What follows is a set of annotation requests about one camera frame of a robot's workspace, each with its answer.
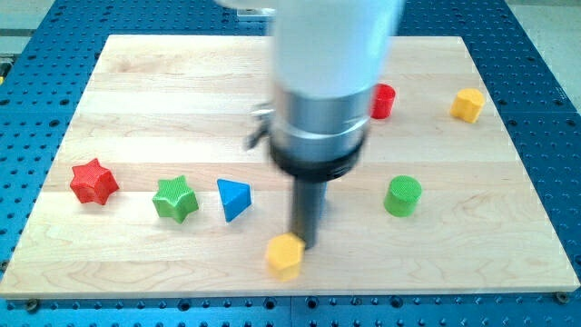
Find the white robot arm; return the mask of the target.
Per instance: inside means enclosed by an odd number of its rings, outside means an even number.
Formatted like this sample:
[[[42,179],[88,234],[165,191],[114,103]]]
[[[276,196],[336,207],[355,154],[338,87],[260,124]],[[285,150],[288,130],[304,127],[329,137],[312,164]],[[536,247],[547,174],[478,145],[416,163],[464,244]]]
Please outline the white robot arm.
[[[258,129],[273,162],[293,178],[290,231],[317,242],[328,182],[359,160],[375,85],[404,9],[402,1],[218,0],[237,10],[271,9],[272,99]]]

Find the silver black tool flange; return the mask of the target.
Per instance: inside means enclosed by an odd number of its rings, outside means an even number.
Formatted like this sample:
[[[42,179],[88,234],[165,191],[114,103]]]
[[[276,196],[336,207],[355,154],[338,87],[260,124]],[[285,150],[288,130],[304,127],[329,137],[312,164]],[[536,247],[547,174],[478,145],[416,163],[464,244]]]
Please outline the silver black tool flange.
[[[273,162],[310,183],[337,179],[356,165],[369,130],[371,87],[320,98],[275,84],[272,94],[251,113],[260,124],[244,141],[246,149],[267,137]]]

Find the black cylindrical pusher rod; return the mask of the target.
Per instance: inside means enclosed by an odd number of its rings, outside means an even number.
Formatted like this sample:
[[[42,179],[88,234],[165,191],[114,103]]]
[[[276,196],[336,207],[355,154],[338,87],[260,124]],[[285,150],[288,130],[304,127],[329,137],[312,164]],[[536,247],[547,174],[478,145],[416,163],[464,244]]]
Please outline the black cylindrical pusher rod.
[[[318,225],[324,211],[327,183],[295,179],[292,186],[290,231],[312,248],[317,242]]]

